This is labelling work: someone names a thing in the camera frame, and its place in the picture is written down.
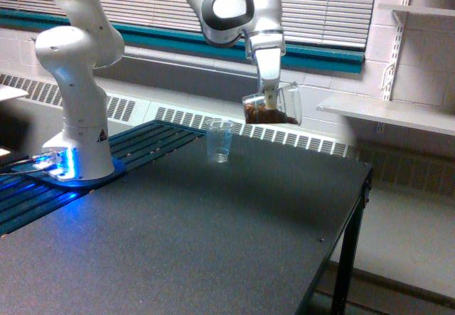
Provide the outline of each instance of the plastic cup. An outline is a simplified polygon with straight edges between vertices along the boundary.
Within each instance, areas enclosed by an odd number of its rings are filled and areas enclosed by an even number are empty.
[[[229,120],[211,119],[205,123],[205,127],[209,159],[214,162],[226,162],[229,157],[234,123]]]

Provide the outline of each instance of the window sill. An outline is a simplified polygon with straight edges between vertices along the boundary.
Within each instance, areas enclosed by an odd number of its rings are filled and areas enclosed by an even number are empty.
[[[0,9],[0,26],[42,31],[55,26],[69,25],[63,16],[30,13]],[[245,45],[243,41],[232,48],[214,48],[208,45],[202,34],[185,31],[169,31],[146,26],[134,26],[113,23],[122,34],[126,43],[136,46],[151,46],[153,48],[178,50],[221,57],[226,60],[244,60]],[[336,50],[311,46],[287,45],[287,54],[282,59],[283,68],[302,70],[312,68],[347,73],[361,73],[364,52]]]

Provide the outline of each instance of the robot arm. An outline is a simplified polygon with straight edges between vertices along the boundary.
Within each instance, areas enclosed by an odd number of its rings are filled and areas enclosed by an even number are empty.
[[[63,130],[43,150],[64,153],[65,159],[48,173],[62,181],[94,180],[110,175],[114,166],[107,141],[106,92],[96,85],[93,69],[120,60],[124,42],[100,0],[54,2],[71,26],[52,28],[36,39],[36,56],[57,81],[63,99]]]
[[[281,56],[285,54],[281,0],[187,0],[207,42],[233,46],[245,35],[246,56],[257,66],[266,108],[277,108]]]

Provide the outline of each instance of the window blinds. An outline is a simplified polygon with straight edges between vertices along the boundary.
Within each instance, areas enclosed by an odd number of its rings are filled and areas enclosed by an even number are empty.
[[[200,31],[185,0],[101,0],[111,21]],[[364,48],[374,0],[282,0],[288,42]],[[0,0],[1,8],[62,14],[52,0]]]

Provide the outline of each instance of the white shelf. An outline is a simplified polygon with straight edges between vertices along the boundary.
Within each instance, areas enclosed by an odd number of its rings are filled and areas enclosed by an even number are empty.
[[[402,6],[399,4],[379,4],[379,9],[389,9],[394,12],[411,13],[418,15],[430,16],[451,16],[455,17],[455,10],[453,9],[439,9],[419,6]]]
[[[12,100],[13,98],[24,97],[26,95],[28,95],[28,93],[21,89],[0,84],[0,102],[3,102],[4,100]]]
[[[371,97],[337,94],[324,100],[319,111],[455,136],[455,112]]]

